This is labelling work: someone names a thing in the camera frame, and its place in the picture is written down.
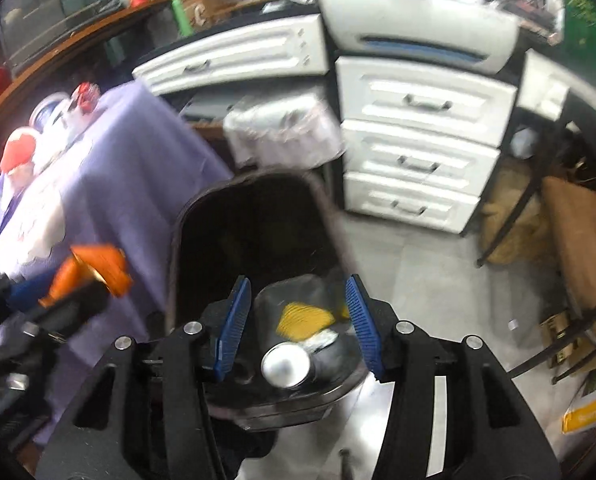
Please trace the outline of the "green spray bottle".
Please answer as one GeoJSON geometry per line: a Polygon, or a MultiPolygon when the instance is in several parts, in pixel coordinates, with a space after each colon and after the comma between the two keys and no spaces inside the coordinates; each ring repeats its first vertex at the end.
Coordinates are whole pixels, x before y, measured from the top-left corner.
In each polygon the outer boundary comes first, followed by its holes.
{"type": "Polygon", "coordinates": [[[185,12],[183,0],[171,0],[171,6],[177,29],[179,29],[179,36],[185,38],[193,35],[194,28],[185,12]]]}

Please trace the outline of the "yellow packaging on floor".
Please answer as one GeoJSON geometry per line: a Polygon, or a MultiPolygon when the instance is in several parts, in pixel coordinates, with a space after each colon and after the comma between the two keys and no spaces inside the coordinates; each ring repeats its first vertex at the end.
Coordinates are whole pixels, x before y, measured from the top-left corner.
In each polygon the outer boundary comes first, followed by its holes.
{"type": "Polygon", "coordinates": [[[577,434],[596,427],[596,391],[575,400],[561,419],[563,434],[577,434]]]}

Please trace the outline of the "plastic lined waste basket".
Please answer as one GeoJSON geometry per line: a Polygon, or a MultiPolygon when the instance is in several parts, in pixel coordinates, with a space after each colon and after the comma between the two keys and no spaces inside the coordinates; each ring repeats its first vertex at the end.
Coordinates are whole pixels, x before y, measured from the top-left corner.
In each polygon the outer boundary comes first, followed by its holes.
{"type": "Polygon", "coordinates": [[[316,91],[249,96],[224,117],[236,165],[315,169],[345,152],[340,122],[316,91]]]}

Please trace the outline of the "white printer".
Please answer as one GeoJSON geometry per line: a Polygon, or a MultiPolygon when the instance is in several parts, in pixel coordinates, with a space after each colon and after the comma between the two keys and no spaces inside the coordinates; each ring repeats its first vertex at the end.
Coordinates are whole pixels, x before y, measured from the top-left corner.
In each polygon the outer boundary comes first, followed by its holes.
{"type": "Polygon", "coordinates": [[[317,0],[345,52],[496,74],[514,53],[514,15],[460,0],[317,0]]]}

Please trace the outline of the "orange snack wrapper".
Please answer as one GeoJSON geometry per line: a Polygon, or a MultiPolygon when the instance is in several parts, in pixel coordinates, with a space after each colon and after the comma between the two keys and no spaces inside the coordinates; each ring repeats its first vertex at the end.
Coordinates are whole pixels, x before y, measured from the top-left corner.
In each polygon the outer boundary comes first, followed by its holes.
{"type": "Polygon", "coordinates": [[[39,304],[49,308],[92,281],[102,282],[114,297],[124,296],[133,284],[124,252],[109,244],[71,246],[39,304]]]}

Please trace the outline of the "white three-drawer cabinet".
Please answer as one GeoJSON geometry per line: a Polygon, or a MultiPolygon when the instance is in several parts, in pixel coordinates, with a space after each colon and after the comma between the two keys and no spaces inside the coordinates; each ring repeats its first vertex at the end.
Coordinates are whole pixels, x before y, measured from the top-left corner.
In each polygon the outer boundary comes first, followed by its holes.
{"type": "Polygon", "coordinates": [[[517,89],[424,63],[341,56],[345,208],[460,234],[498,162],[517,89]]]}

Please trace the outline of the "white wide drawer front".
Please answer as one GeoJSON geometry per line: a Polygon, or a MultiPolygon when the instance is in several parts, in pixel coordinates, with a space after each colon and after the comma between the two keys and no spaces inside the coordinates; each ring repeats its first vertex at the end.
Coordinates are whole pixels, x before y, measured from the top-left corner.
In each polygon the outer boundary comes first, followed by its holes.
{"type": "Polygon", "coordinates": [[[132,70],[160,96],[260,78],[324,75],[329,71],[322,19],[279,18],[183,44],[132,70]]]}

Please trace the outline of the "green shopping bag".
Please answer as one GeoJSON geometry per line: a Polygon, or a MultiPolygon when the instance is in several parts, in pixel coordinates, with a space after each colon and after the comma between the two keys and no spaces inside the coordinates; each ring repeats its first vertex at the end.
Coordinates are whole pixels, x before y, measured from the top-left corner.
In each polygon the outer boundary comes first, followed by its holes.
{"type": "Polygon", "coordinates": [[[596,63],[596,0],[564,0],[564,50],[571,58],[596,63]]]}

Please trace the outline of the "purple floral tablecloth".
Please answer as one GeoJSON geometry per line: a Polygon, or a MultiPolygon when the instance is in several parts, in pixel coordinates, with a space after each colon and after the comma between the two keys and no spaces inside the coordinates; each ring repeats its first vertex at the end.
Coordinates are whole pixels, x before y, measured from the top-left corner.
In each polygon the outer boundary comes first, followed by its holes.
{"type": "Polygon", "coordinates": [[[179,114],[137,81],[107,91],[94,122],[22,194],[0,234],[0,274],[28,278],[59,266],[71,247],[109,244],[132,286],[57,354],[44,444],[97,361],[121,335],[161,332],[174,223],[183,207],[232,171],[179,114]]]}

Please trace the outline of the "black brown trash bin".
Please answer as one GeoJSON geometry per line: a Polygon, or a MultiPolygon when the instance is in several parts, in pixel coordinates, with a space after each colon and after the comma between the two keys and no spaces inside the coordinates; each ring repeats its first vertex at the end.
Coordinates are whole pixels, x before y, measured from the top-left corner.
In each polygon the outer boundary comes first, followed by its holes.
{"type": "Polygon", "coordinates": [[[206,318],[237,278],[248,278],[251,308],[232,372],[207,389],[211,416],[249,431],[325,417],[365,379],[345,316],[345,279],[354,271],[340,212],[312,171],[268,169],[211,186],[177,217],[169,266],[168,330],[206,318]],[[284,342],[277,325],[301,302],[334,317],[331,344],[310,354],[311,370],[291,388],[272,386],[263,356],[284,342]]]}

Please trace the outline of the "red white plastic bag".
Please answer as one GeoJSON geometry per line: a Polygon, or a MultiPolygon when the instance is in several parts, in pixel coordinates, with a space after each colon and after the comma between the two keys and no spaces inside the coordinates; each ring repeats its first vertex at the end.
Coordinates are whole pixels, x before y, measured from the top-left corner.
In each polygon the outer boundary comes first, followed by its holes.
{"type": "Polygon", "coordinates": [[[69,110],[91,114],[100,99],[100,87],[89,81],[81,82],[71,94],[69,110]]]}

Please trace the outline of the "orange wooden counter shelf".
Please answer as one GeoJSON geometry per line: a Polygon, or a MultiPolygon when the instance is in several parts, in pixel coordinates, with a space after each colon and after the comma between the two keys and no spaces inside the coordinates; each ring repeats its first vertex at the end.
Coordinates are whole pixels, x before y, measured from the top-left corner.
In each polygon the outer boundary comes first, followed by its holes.
{"type": "Polygon", "coordinates": [[[133,6],[133,8],[109,14],[106,18],[71,34],[28,66],[0,94],[0,122],[13,113],[41,79],[50,76],[78,54],[93,47],[94,44],[112,38],[135,23],[144,21],[170,6],[171,0],[150,0],[140,6],[133,6]]]}

